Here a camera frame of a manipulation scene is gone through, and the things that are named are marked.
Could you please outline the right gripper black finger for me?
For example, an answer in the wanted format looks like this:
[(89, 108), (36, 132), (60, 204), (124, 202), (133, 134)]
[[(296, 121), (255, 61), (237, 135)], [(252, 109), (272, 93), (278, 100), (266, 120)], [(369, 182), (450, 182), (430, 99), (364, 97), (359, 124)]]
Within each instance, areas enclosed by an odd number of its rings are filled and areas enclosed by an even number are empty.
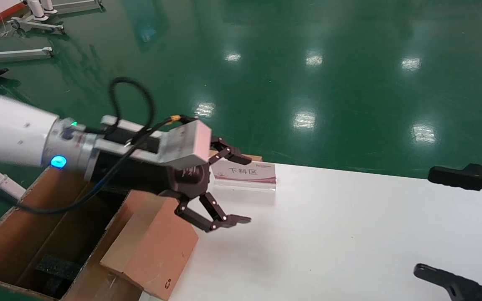
[(459, 187), (465, 190), (482, 190), (482, 165), (468, 164), (461, 170), (434, 166), (428, 173), (431, 183)]
[(419, 263), (414, 276), (444, 288), (452, 301), (482, 301), (482, 285), (471, 279)]

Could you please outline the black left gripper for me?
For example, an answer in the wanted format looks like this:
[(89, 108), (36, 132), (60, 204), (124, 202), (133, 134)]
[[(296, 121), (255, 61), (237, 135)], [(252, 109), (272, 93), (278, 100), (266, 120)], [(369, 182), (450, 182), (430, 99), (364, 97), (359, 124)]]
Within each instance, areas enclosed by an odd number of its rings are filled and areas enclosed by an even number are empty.
[[(226, 214), (212, 194), (207, 192), (209, 165), (223, 158), (240, 165), (247, 165), (252, 162), (252, 158), (243, 155), (238, 148), (231, 146), (221, 137), (212, 137), (210, 146), (217, 151), (217, 154), (210, 156), (208, 163), (182, 170), (129, 158), (107, 181), (106, 186), (117, 191), (138, 190), (165, 196), (172, 191), (176, 196), (180, 196), (177, 198), (179, 204), (175, 214), (206, 233), (218, 230), (220, 227), (230, 228), (237, 224), (252, 222), (250, 217)], [(190, 199), (197, 197), (212, 218), (211, 220), (189, 208)]]

